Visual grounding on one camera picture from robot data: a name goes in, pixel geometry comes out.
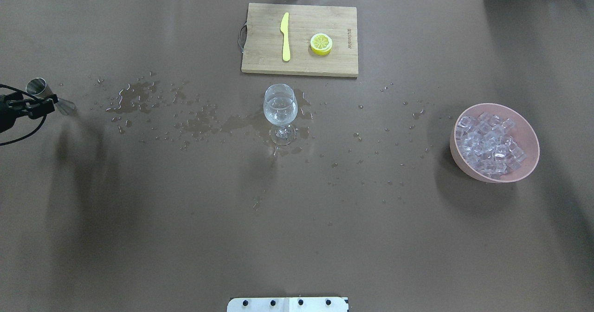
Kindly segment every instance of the white metal plate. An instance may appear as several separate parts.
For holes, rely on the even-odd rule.
[[[238,298],[229,301],[227,312],[348,312],[348,301],[346,297]]]

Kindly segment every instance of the clear liquid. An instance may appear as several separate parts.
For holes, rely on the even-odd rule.
[[[297,117],[297,102],[290,97],[273,97],[265,102],[264,115],[270,123],[276,126],[285,126]]]

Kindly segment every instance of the knife handle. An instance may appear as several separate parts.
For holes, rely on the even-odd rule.
[[[283,61],[291,60],[291,50],[289,49],[289,33],[283,35]]]

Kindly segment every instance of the bowl of ice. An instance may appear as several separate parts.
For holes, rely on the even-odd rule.
[[[538,138],[528,121],[496,103],[473,105],[458,117],[450,151],[461,170],[489,183],[527,177],[541,156]]]

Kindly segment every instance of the bowl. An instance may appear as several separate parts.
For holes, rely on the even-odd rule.
[[[518,170],[501,175],[500,179],[492,179],[474,170],[474,168],[472,168],[462,157],[462,153],[460,153],[458,145],[456,144],[456,139],[454,137],[456,125],[462,116],[478,117],[484,112],[488,112],[492,115],[499,115],[503,119],[513,119],[514,122],[516,122],[516,127],[511,129],[509,135],[514,138],[514,141],[516,141],[518,146],[520,146],[524,150],[524,153],[526,153],[526,159],[522,162],[522,166]],[[456,123],[454,124],[454,128],[452,128],[452,135],[450,136],[450,151],[452,152],[454,161],[458,167],[463,170],[463,172],[474,179],[488,183],[509,183],[524,179],[533,172],[533,170],[536,168],[536,164],[538,164],[539,158],[541,157],[541,147],[538,143],[536,133],[532,129],[532,126],[530,126],[530,123],[528,123],[528,121],[519,113],[504,105],[496,103],[481,103],[473,105],[472,107],[466,109],[460,116],[458,116]]]

